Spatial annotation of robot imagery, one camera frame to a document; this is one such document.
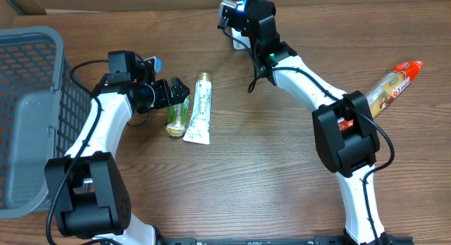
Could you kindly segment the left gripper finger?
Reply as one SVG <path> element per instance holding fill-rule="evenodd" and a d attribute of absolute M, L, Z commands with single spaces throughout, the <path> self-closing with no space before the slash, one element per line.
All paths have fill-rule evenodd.
<path fill-rule="evenodd" d="M 171 104 L 174 106 L 176 104 L 182 103 L 190 95 L 190 89 L 183 86 L 171 87 L 172 101 Z"/>
<path fill-rule="evenodd" d="M 182 83 L 179 77 L 171 78 L 171 91 L 173 94 L 188 94 L 189 88 Z"/>

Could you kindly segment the green tea drink pouch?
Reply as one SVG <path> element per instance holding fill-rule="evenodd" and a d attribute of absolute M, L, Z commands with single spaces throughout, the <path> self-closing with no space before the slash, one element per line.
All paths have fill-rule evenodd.
<path fill-rule="evenodd" d="M 190 96 L 182 103 L 168 107 L 168 123 L 165 129 L 169 137 L 182 137 L 185 134 L 189 107 Z"/>

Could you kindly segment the white tube gold cap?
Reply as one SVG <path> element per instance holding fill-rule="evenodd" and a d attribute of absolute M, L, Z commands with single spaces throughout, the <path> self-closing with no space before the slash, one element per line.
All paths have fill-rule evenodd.
<path fill-rule="evenodd" d="M 192 115 L 183 137 L 186 142 L 210 144 L 212 76 L 208 73 L 197 74 Z"/>

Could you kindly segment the orange noodle packet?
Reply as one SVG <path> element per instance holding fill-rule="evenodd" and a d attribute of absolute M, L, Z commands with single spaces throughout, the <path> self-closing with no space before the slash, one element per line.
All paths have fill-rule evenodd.
<path fill-rule="evenodd" d="M 383 112 L 413 83 L 423 67 L 423 61 L 407 61 L 388 71 L 366 94 L 372 118 Z"/>

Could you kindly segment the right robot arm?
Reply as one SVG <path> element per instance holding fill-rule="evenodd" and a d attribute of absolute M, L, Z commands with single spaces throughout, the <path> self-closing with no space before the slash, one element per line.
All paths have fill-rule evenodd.
<path fill-rule="evenodd" d="M 328 84 L 281 41 L 273 2 L 222 0 L 218 14 L 219 28 L 230 27 L 249 39 L 245 49 L 253 62 L 254 79 L 266 78 L 311 112 L 316 152 L 340 185 L 346 242 L 387 244 L 373 185 L 380 170 L 375 165 L 379 137 L 385 132 L 373 121 L 366 97 Z"/>

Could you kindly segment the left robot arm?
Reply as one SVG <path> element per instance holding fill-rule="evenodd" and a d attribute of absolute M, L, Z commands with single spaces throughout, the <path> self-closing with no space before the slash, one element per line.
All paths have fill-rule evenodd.
<path fill-rule="evenodd" d="M 157 80 L 161 61 L 133 51 L 111 51 L 109 71 L 94 89 L 89 115 L 73 145 L 47 161 L 44 175 L 52 197 L 46 238 L 54 244 L 51 224 L 65 237 L 85 244 L 165 244 L 160 231 L 139 220 L 114 160 L 121 135 L 134 113 L 182 103 L 190 94 L 178 77 Z"/>

